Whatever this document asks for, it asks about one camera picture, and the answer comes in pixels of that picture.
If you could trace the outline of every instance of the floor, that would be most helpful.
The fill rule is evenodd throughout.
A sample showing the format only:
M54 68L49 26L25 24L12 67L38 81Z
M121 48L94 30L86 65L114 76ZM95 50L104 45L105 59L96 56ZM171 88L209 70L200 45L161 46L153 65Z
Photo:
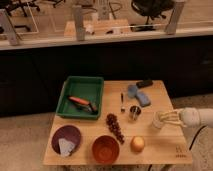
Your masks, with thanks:
M172 99L174 108L213 108L213 94ZM42 164L48 135L54 113L0 118L0 170L4 171L65 171L59 166ZM183 129L190 144L198 128ZM174 166L172 171L212 171L213 170L213 129L205 128L198 136L192 154L191 166ZM155 165L152 171L162 166ZM70 171L146 171L147 165L132 166L74 166Z
M127 19L129 24L145 24L146 17L133 11L131 8L131 0L110 0L110 2L114 3L112 4L112 8L115 10L117 19ZM63 37L67 21L73 20L71 9L73 3L73 0L66 0L65 3L62 1L56 8L53 8L52 3L48 0L36 0L36 4L39 5L41 11L38 12L36 8L26 7L28 17L24 17L21 9L16 9L12 11L12 17L10 17L10 19L14 25L26 24L31 28L31 32L26 32L25 29L17 29L22 39ZM83 10L84 20L91 20L92 13L97 12L97 9L98 1L96 0L93 9ZM180 17L178 28L213 26L212 11L212 0L188 0ZM167 16L166 19L160 17L150 21L150 24L154 24L157 30L166 27L172 10L165 11L163 14Z

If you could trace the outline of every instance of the grape cluster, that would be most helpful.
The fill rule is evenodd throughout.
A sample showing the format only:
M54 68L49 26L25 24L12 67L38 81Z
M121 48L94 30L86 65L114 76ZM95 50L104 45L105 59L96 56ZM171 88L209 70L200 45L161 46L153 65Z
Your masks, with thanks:
M123 144L124 143L124 136L121 134L121 128L118 124L117 116L115 116L112 113L108 114L107 119L106 119L106 123L109 126L110 132L112 132L116 136L117 140L121 144Z

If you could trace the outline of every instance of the red bowl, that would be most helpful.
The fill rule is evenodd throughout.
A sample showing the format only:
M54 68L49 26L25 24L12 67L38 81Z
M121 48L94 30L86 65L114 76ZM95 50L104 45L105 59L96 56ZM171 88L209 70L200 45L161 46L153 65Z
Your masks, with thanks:
M119 155L117 141L108 135L98 137L92 145L95 160L100 164L112 164Z

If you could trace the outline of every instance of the small metal cup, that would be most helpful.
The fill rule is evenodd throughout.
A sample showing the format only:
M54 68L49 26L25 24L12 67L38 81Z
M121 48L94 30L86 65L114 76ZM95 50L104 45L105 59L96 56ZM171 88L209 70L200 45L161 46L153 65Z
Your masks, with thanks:
M137 120L138 116L141 114L141 109L138 106L131 106L129 112L130 118L133 120Z

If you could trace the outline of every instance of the gray floor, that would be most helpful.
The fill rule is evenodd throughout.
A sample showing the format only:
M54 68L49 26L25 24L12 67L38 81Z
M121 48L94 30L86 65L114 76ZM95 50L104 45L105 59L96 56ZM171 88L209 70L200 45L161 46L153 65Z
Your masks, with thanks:
M174 108L213 108L213 94L172 99ZM54 113L0 118L0 170L2 171L63 171L58 166L43 166L45 148ZM190 144L198 128L183 129ZM205 128L192 149L191 166L175 166L173 171L213 170L213 129ZM156 165L153 170L162 166ZM76 171L145 171L147 166L75 166Z

